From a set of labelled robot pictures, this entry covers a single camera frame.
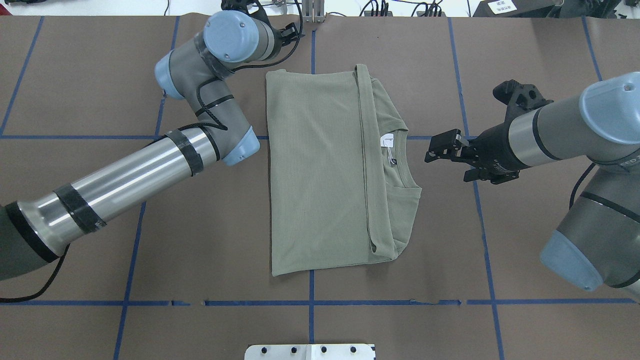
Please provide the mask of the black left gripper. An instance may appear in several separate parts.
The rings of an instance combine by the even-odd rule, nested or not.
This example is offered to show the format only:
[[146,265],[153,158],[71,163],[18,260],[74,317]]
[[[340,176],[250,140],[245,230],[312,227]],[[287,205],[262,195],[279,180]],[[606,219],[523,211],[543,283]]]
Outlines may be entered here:
[[284,28],[274,27],[261,0],[222,0],[221,10],[226,16],[233,15],[243,22],[251,19],[258,26],[264,26],[266,33],[273,35],[275,48],[286,47],[290,43],[297,44],[303,36],[302,29],[294,22],[288,23]]

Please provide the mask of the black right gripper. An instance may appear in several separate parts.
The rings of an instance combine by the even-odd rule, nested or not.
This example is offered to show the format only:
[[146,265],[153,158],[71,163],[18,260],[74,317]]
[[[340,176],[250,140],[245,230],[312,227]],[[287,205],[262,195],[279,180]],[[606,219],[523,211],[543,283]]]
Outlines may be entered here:
[[493,96],[506,105],[503,123],[483,131],[469,142],[464,139],[460,129],[432,136],[424,162],[444,159],[468,163],[471,161],[468,155],[472,155],[474,162],[472,168],[464,173],[464,182],[489,181],[493,185],[500,185],[516,180],[520,171],[528,166],[516,157],[509,144],[510,125],[519,116],[533,116],[553,100],[544,98],[535,85],[522,84],[514,79],[505,80],[494,87]]

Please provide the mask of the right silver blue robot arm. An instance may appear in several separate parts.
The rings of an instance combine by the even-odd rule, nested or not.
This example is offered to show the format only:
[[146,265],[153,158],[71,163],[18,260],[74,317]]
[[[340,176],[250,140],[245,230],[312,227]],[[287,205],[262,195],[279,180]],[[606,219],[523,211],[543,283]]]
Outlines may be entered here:
[[[469,140],[460,129],[439,133],[430,139],[424,161],[464,163],[470,166],[464,182],[500,185],[526,169],[587,158],[589,167],[540,262],[578,289],[606,286],[638,302],[638,71],[595,82],[559,101],[513,79],[494,87],[493,96],[506,107],[503,123]],[[590,181],[580,189],[588,174]]]

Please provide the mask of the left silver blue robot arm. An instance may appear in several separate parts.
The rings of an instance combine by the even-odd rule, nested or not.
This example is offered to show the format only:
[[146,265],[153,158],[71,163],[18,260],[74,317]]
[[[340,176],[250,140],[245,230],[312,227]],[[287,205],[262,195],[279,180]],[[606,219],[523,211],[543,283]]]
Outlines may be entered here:
[[277,64],[283,47],[297,47],[302,19],[276,28],[263,5],[224,0],[192,39],[157,62],[154,75],[170,98],[185,100],[195,123],[170,130],[140,150],[35,201],[1,207],[2,280],[62,259],[84,235],[174,184],[222,161],[226,166],[258,152],[260,144],[226,84],[236,71]]

